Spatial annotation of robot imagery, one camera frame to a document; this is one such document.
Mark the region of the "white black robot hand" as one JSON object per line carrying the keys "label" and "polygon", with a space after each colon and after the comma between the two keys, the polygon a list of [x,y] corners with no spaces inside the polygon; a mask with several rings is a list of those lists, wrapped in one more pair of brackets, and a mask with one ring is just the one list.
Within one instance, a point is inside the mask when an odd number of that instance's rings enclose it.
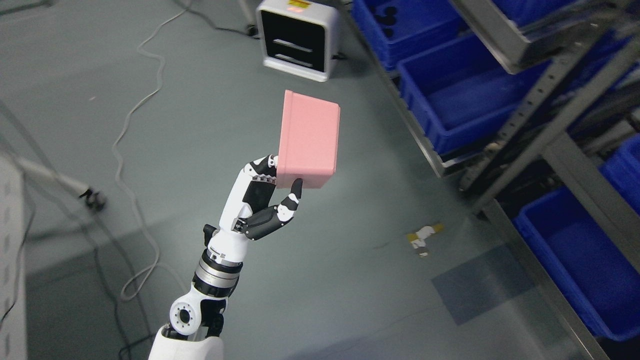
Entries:
{"label": "white black robot hand", "polygon": [[278,183],[278,164],[279,157],[270,154],[247,162],[238,172],[222,208],[219,229],[207,246],[218,264],[242,263],[251,241],[272,234],[294,218],[303,181],[297,178],[286,198],[270,204]]}

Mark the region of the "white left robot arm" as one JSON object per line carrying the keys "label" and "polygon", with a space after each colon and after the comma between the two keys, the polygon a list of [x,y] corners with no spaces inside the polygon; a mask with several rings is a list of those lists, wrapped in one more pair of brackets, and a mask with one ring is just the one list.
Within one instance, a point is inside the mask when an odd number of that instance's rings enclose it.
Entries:
{"label": "white left robot arm", "polygon": [[156,333],[150,360],[222,360],[224,312],[243,264],[206,248],[186,294],[176,299],[168,321]]}

